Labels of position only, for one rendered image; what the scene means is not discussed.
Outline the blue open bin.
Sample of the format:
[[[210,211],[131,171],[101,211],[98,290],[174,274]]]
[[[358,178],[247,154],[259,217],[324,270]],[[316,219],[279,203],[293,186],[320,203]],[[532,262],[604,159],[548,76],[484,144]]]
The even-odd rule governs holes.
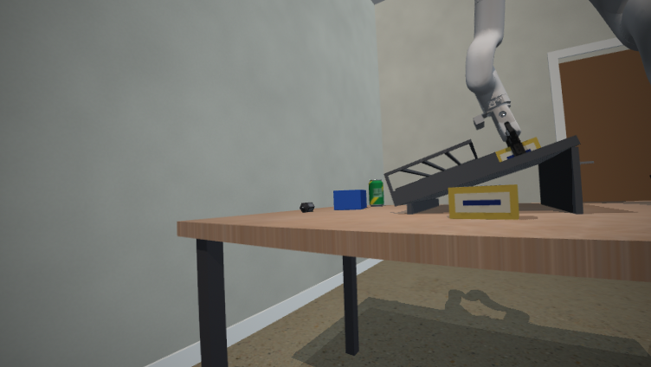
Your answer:
[[[366,190],[334,190],[334,210],[367,208]]]

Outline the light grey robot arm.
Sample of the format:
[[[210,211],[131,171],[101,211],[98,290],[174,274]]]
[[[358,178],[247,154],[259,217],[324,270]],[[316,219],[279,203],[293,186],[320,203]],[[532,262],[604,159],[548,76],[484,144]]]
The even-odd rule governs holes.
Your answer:
[[[494,108],[511,103],[493,67],[495,49],[504,36],[505,1],[474,0],[474,40],[467,50],[466,83],[479,101],[483,118]],[[639,51],[651,85],[651,0],[589,1],[618,40]],[[484,127],[481,115],[474,117],[477,130]]]

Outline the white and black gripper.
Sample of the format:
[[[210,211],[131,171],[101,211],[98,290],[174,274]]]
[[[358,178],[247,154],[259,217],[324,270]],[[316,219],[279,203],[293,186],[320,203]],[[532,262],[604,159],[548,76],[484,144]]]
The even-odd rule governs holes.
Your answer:
[[[522,142],[520,143],[519,135],[521,133],[521,130],[511,110],[509,109],[510,106],[511,104],[498,106],[491,110],[491,112],[487,114],[487,117],[492,117],[493,123],[495,124],[502,140],[506,142],[507,147],[511,147],[512,153],[514,157],[516,157],[520,154],[525,153],[525,148],[522,145]],[[504,116],[501,116],[502,113],[504,113]]]

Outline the green and yellow drink can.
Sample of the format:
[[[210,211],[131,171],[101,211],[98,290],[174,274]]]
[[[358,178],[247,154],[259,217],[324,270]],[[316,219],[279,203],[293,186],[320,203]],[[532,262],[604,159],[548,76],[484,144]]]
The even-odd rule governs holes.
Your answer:
[[[384,184],[382,179],[370,180],[369,200],[371,207],[381,207],[384,205]]]

